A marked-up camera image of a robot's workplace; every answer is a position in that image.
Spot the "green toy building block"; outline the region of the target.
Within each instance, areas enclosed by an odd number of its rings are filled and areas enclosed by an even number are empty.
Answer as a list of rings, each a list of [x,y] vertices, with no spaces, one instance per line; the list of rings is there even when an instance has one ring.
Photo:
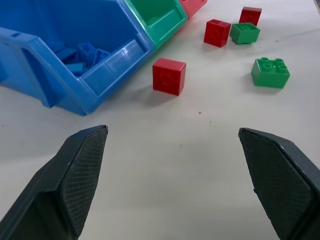
[[[232,24],[229,36],[237,45],[252,44],[258,40],[260,29],[250,22]]]
[[[283,89],[291,74],[281,58],[257,58],[251,69],[255,86]]]

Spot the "red toy building block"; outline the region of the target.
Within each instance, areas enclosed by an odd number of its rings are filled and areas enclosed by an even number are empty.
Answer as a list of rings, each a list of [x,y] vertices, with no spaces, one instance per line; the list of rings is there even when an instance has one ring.
[[[153,90],[179,96],[185,85],[187,64],[159,58],[152,66]]]
[[[244,6],[240,14],[239,23],[252,23],[257,26],[261,13],[261,8]]]
[[[217,19],[209,20],[206,23],[203,42],[215,47],[222,48],[227,44],[231,23]]]

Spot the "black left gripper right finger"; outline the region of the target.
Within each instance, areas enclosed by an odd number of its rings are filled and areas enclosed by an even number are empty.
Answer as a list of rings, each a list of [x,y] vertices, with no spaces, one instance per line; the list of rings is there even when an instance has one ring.
[[[253,191],[280,240],[320,240],[320,169],[290,140],[240,128]]]

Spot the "red plastic storage bin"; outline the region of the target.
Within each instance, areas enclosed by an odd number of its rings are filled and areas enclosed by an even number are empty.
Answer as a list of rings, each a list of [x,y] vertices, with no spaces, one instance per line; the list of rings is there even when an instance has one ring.
[[[208,2],[208,0],[179,0],[179,2],[188,18],[191,18]]]

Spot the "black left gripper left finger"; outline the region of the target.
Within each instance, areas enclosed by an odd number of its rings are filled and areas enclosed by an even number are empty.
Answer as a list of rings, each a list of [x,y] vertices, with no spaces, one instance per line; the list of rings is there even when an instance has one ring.
[[[106,125],[69,136],[0,221],[0,240],[78,240],[97,189]]]

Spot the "blue toy building block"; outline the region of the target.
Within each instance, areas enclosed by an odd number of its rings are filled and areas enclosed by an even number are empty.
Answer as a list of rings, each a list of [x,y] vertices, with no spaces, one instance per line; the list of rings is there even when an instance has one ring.
[[[62,50],[55,53],[55,55],[64,63],[74,63],[77,58],[77,50],[74,48],[63,48]]]
[[[82,42],[77,45],[77,50],[78,50],[80,59],[86,63],[86,66],[87,67],[92,66],[97,49],[89,42]]]
[[[70,63],[70,64],[66,64],[65,66],[76,77],[81,76],[85,71],[85,64],[83,62]]]
[[[93,66],[97,65],[99,62],[107,58],[109,55],[110,55],[109,52],[103,49],[97,48],[95,52],[94,60],[93,60]]]

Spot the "green plastic storage bin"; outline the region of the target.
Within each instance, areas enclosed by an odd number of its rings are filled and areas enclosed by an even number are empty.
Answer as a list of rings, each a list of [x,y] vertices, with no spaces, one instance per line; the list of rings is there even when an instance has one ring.
[[[179,0],[124,0],[156,49],[168,41],[187,21]]]

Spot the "blue plastic storage bin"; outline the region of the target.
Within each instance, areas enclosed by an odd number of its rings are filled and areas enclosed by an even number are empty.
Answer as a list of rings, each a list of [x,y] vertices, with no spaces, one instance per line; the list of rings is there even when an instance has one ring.
[[[94,112],[154,53],[124,0],[0,0],[0,86]]]

